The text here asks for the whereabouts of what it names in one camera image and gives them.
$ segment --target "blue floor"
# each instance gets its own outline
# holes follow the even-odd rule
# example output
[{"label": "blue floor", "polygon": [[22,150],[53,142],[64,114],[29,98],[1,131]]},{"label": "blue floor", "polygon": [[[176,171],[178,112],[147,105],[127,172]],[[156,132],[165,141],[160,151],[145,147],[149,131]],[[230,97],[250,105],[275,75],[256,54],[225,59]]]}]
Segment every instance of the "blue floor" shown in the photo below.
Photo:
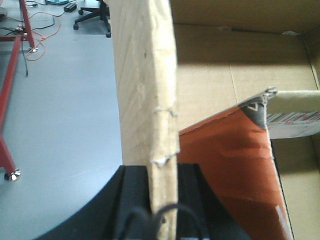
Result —
[{"label": "blue floor", "polygon": [[[77,5],[97,7],[98,2]],[[4,0],[2,7],[9,17],[20,18],[17,0]],[[39,11],[59,15],[63,7],[40,5],[28,11],[30,16]],[[0,168],[0,240],[31,240],[57,226],[93,198],[121,165],[112,40],[99,18],[73,30],[78,16],[75,11],[59,18],[60,31],[43,42],[44,56],[27,62],[28,77],[19,55],[3,134],[22,177],[6,182]],[[52,23],[44,14],[31,20],[32,28]],[[17,24],[0,22],[2,27]],[[38,32],[47,36],[57,27],[55,21]],[[0,42],[0,83],[11,47]],[[30,57],[41,51],[39,46]]]}]

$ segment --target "black cable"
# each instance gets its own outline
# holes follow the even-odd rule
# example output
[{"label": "black cable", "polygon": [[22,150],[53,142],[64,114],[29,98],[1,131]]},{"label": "black cable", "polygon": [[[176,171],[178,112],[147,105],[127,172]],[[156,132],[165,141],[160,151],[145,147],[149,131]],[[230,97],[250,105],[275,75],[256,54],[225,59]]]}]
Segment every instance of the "black cable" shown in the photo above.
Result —
[{"label": "black cable", "polygon": [[[24,22],[25,19],[24,19],[24,16],[22,14],[22,11],[21,11],[21,5],[20,4],[19,4],[19,10],[20,10],[21,21]],[[23,41],[23,39],[22,39],[22,42],[21,42],[21,50],[22,50],[22,55],[23,55],[23,59],[24,59],[25,77],[27,78],[29,76],[29,70],[28,70],[27,59],[26,59],[25,52],[24,52],[24,41]]]},{"label": "black cable", "polygon": [[7,31],[15,31],[15,29],[14,29],[14,28],[11,28],[11,27],[5,27],[5,26],[0,26],[0,29],[7,30]]},{"label": "black cable", "polygon": [[33,30],[37,30],[37,29],[46,29],[46,28],[50,28],[50,27],[52,27],[53,25],[55,25],[55,17],[54,16],[52,16],[52,24],[50,24],[50,25],[48,25],[48,26],[43,26],[43,27],[36,27],[36,28],[34,28],[34,29],[31,29],[32,31]]},{"label": "black cable", "polygon": [[16,19],[16,18],[11,17],[11,16],[5,16],[4,18],[5,18],[5,19],[12,19],[12,20],[15,20],[15,21],[17,21],[17,22],[23,22],[22,20]]},{"label": "black cable", "polygon": [[27,59],[26,59],[26,55],[25,55],[25,50],[24,50],[24,41],[21,42],[21,51],[22,51],[22,56],[23,56],[23,59],[24,59],[25,76],[28,77],[29,76],[29,71],[28,71],[28,64],[27,64]]},{"label": "black cable", "polygon": [[28,7],[37,7],[38,6],[38,4],[37,3],[34,3],[34,4],[26,4],[26,6],[28,6]]},{"label": "black cable", "polygon": [[203,231],[201,222],[199,220],[199,217],[190,207],[188,207],[184,204],[181,204],[181,203],[168,204],[168,205],[160,208],[160,210],[153,216],[152,221],[150,223],[150,226],[148,229],[149,230],[148,239],[152,239],[152,240],[158,239],[158,232],[161,227],[163,215],[166,212],[169,212],[170,210],[174,210],[174,209],[183,211],[191,217],[191,219],[193,220],[193,224],[195,225],[196,230],[197,230],[198,239],[203,240],[204,239],[204,231]]},{"label": "black cable", "polygon": [[8,32],[5,36],[8,36],[8,35],[10,35],[10,34],[12,34],[12,33],[14,33],[16,30],[11,30],[10,32]]},{"label": "black cable", "polygon": [[53,15],[53,16],[56,16],[56,17],[61,17],[63,14],[65,14],[66,12],[63,11],[63,13],[61,13],[60,15]]},{"label": "black cable", "polygon": [[151,216],[149,212],[147,212],[144,208],[140,206],[134,207],[129,215],[126,217],[124,225],[119,233],[119,236],[116,238],[117,240],[124,240],[125,237],[127,236],[130,226],[135,218],[139,218],[141,221],[141,233],[142,233],[142,238],[141,240],[145,240],[145,234],[146,228],[150,222]]},{"label": "black cable", "polygon": [[32,1],[32,0],[25,1],[25,3],[36,3],[36,4],[40,4],[40,5],[42,5],[42,6],[48,5],[48,4],[46,4],[46,3],[41,3],[41,2],[38,2],[38,1]]}]

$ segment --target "red table frame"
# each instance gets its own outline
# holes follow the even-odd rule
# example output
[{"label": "red table frame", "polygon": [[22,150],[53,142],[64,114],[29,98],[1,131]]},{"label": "red table frame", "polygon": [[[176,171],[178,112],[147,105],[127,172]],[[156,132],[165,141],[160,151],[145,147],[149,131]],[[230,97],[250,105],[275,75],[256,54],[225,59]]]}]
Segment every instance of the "red table frame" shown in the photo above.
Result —
[{"label": "red table frame", "polygon": [[25,33],[16,36],[0,36],[0,42],[13,42],[13,48],[9,60],[9,64],[4,77],[1,93],[0,93],[0,167],[5,169],[5,179],[15,182],[19,179],[21,173],[11,157],[10,151],[7,147],[3,136],[3,126],[6,118],[8,102],[11,95],[11,88],[14,79],[14,73],[18,61],[18,55],[22,41],[28,41],[30,48],[35,47],[35,42],[30,26],[28,11],[25,0],[19,0],[20,10],[23,16]]}]

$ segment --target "chair base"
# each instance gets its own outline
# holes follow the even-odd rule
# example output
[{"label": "chair base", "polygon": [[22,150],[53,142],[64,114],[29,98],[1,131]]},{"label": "chair base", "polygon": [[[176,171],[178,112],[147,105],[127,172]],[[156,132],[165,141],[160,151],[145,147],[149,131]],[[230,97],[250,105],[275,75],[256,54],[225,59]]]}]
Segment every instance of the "chair base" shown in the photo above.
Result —
[{"label": "chair base", "polygon": [[92,19],[95,17],[100,16],[100,20],[104,21],[104,24],[107,29],[106,37],[111,38],[111,26],[109,23],[110,20],[110,10],[107,4],[105,4],[103,1],[100,2],[100,7],[99,8],[94,8],[94,7],[81,7],[80,10],[78,11],[79,15],[83,15],[84,11],[90,12],[87,15],[84,15],[82,17],[79,17],[74,21],[73,29],[78,30],[79,25],[78,23],[86,21],[88,19]]}]

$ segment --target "cardboard box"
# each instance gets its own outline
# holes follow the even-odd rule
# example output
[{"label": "cardboard box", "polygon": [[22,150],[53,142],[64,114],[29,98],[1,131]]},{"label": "cardboard box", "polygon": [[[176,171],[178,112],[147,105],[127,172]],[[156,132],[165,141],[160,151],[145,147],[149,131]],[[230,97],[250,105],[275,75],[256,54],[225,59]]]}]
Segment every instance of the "cardboard box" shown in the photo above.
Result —
[{"label": "cardboard box", "polygon": [[[177,201],[179,130],[271,85],[296,95],[320,90],[320,1],[110,0],[109,5],[123,163],[148,166],[153,210]],[[319,137],[312,139],[313,145],[310,137],[273,143],[297,240],[320,234],[319,171],[313,164],[314,187],[301,185],[302,197],[298,183],[289,190],[295,178],[282,165],[286,154],[295,154],[281,151],[303,141],[300,161],[315,161]],[[310,158],[307,149],[313,149]],[[291,213],[297,207],[290,202],[300,196],[301,201],[312,196],[311,205],[303,214]],[[174,217],[166,224],[172,233]]]}]

